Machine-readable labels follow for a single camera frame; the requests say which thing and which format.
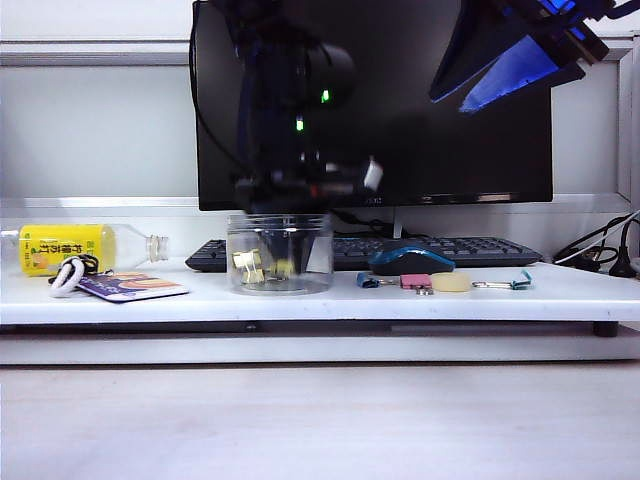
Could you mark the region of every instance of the plastic container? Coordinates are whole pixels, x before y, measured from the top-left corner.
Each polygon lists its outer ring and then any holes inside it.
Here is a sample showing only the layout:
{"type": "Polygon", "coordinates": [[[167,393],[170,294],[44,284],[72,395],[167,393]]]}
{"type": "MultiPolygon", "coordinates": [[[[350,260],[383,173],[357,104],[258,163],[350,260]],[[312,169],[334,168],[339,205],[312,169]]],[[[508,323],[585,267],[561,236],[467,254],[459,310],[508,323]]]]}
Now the plastic container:
{"type": "Polygon", "coordinates": [[[227,278],[238,293],[301,295],[327,290],[333,278],[328,215],[231,215],[227,278]]]}
{"type": "Polygon", "coordinates": [[[98,258],[100,271],[168,258],[167,237],[146,236],[124,224],[24,225],[2,232],[2,238],[17,246],[20,267],[29,276],[52,275],[65,258],[83,253],[98,258]]]}

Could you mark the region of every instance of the keyboard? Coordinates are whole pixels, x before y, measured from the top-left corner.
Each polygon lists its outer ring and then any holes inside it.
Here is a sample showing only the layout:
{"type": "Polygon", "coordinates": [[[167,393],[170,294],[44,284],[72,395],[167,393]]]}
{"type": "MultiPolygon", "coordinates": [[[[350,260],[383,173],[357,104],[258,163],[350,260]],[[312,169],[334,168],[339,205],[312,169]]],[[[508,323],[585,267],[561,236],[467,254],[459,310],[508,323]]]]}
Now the keyboard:
{"type": "MultiPolygon", "coordinates": [[[[387,239],[369,237],[336,237],[333,239],[333,268],[336,271],[368,270],[368,258],[387,239]]],[[[542,255],[528,247],[496,237],[417,237],[416,246],[438,248],[457,267],[522,267],[540,261],[542,255]]],[[[225,272],[227,251],[225,240],[209,240],[185,262],[202,272],[225,272]]]]}

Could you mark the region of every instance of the computer monitor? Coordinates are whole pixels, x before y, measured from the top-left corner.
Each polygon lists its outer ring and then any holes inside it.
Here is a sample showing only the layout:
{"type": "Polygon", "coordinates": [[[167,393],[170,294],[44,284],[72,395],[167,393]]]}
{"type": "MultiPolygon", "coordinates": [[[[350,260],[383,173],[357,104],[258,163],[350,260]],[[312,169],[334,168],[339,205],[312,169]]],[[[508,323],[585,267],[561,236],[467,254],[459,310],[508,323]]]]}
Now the computer monitor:
{"type": "MultiPolygon", "coordinates": [[[[458,111],[471,86],[437,104],[428,98],[459,1],[290,0],[285,8],[293,22],[345,48],[357,68],[345,105],[305,114],[308,134],[323,148],[373,154],[384,168],[377,192],[336,206],[552,199],[549,89],[523,89],[475,115],[458,111]]],[[[234,152],[242,66],[213,5],[202,4],[195,44],[200,111],[234,152]]],[[[200,122],[197,141],[200,209],[238,208],[240,171],[200,122]]]]}

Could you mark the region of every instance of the computer mouse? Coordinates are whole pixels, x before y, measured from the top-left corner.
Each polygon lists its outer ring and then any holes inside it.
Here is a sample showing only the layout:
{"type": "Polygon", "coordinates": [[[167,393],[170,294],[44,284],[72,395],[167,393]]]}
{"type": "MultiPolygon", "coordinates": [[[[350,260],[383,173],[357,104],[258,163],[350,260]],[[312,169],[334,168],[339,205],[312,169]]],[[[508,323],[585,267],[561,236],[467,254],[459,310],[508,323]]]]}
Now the computer mouse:
{"type": "Polygon", "coordinates": [[[369,268],[376,275],[451,272],[455,267],[440,249],[411,240],[385,242],[369,257],[369,268]]]}

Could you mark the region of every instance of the card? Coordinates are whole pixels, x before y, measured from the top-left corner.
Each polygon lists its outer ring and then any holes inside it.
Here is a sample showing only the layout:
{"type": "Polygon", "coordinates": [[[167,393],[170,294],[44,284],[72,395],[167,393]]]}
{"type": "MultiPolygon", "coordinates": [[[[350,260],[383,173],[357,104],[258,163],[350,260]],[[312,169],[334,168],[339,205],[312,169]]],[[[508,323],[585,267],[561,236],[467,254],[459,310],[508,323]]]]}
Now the card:
{"type": "Polygon", "coordinates": [[[139,272],[85,275],[78,288],[118,303],[189,293],[184,285],[139,272]]]}

